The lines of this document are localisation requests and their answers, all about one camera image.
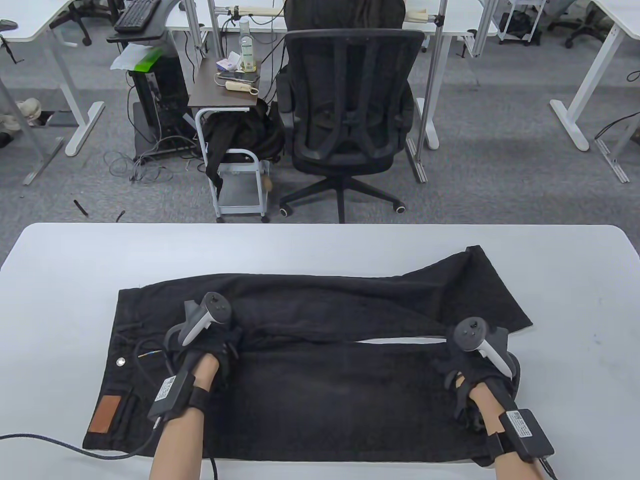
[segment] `glove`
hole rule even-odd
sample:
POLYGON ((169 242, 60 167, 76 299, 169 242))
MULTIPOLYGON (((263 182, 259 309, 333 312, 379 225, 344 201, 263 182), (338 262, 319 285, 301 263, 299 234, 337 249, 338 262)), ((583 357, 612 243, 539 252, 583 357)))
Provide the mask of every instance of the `glove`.
POLYGON ((242 329, 235 326, 229 328, 225 325, 212 324, 186 347, 176 346, 171 349, 173 364, 182 369, 193 371, 200 359, 207 353, 216 357, 220 363, 220 369, 216 378, 221 378, 226 384, 234 362, 239 358, 237 347, 242 338, 242 329))
POLYGON ((484 429, 484 423, 476 404, 469 399, 471 390, 478 383, 484 382, 506 410, 517 408, 514 398, 520 382, 520 364, 510 353, 517 371, 511 380, 500 373, 491 360, 483 358, 479 352, 461 350, 453 339, 453 331, 454 329, 451 328, 447 333, 447 356, 436 358, 431 364, 444 376, 444 387, 456 393, 454 418, 470 429, 481 431, 484 429), (456 388, 456 380, 460 375, 464 377, 464 381, 456 388))

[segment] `phone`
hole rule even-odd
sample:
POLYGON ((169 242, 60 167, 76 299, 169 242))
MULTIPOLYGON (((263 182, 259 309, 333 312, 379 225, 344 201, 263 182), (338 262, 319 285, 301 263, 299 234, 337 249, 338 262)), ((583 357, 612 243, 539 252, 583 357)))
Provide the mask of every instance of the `phone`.
POLYGON ((255 83, 259 78, 258 72, 220 72, 218 76, 223 80, 242 83, 255 83))

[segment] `chair base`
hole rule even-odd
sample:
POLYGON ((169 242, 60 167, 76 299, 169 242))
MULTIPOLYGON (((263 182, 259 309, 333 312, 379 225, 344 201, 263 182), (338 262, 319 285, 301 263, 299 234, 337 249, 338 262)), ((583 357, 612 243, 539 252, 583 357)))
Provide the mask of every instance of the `chair base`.
POLYGON ((84 38, 82 43, 85 46, 89 46, 92 44, 91 37, 89 36, 89 31, 84 26, 82 19, 85 18, 98 18, 98 19, 106 19, 111 22, 113 25, 117 19, 113 17, 113 12, 109 7, 102 5, 91 5, 91 6, 80 6, 76 7, 73 3, 70 3, 68 6, 68 12, 62 13, 57 19, 49 24, 50 29, 54 29, 56 27, 61 26, 67 22, 75 22, 82 30, 84 38))
POLYGON ((344 221, 344 191, 353 190, 365 195, 379 198, 386 202, 391 202, 394 206, 396 213, 404 213, 406 207, 399 198, 388 194, 378 188, 367 185, 364 182, 354 179, 353 177, 327 177, 324 180, 305 187, 297 192, 285 195, 280 199, 280 213, 282 216, 290 216, 293 213, 293 209, 289 206, 290 202, 301 200, 303 198, 316 195, 328 190, 335 190, 338 199, 338 221, 339 223, 345 223, 344 221))
POLYGON ((573 47, 573 41, 581 36, 581 35, 589 35, 593 38, 597 38, 599 41, 603 42, 607 39, 607 34, 609 30, 606 28, 598 27, 598 23, 600 19, 598 18, 598 14, 601 13, 598 9, 594 9, 587 15, 584 21, 582 20, 559 20, 555 22, 551 22, 547 30, 552 31, 556 27, 564 27, 575 30, 569 38, 564 42, 564 46, 568 49, 573 47))

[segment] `forearm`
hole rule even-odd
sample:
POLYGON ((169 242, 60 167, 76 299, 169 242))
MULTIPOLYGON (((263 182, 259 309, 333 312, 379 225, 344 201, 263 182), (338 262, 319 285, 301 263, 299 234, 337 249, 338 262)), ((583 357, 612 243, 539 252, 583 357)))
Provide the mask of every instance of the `forearm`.
MULTIPOLYGON (((499 418, 504 413, 504 408, 484 383, 474 388, 469 394, 469 398, 475 402, 480 410, 487 435, 504 431, 499 418)), ((506 453, 495 459, 495 476, 497 480, 544 479, 544 475, 538 469, 538 462, 526 463, 520 459, 516 452, 506 453)))
MULTIPOLYGON (((194 371, 194 386, 211 389, 218 361, 205 355, 194 371)), ((184 415, 164 427, 151 466, 149 480, 198 480, 202 466, 204 414, 188 408, 184 415)))

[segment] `computer tower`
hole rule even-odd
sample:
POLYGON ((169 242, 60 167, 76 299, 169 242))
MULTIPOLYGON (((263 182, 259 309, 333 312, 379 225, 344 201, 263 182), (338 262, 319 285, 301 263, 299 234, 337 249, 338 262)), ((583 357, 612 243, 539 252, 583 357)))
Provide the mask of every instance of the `computer tower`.
MULTIPOLYGON (((170 136, 192 138, 195 135, 194 128, 183 118, 185 114, 190 115, 189 95, 177 56, 164 54, 147 73, 129 73, 140 98, 140 104, 134 105, 138 155, 154 148, 160 139, 170 136)), ((191 144, 174 138, 161 142, 157 149, 162 151, 169 147, 172 150, 181 147, 191 148, 191 144)))

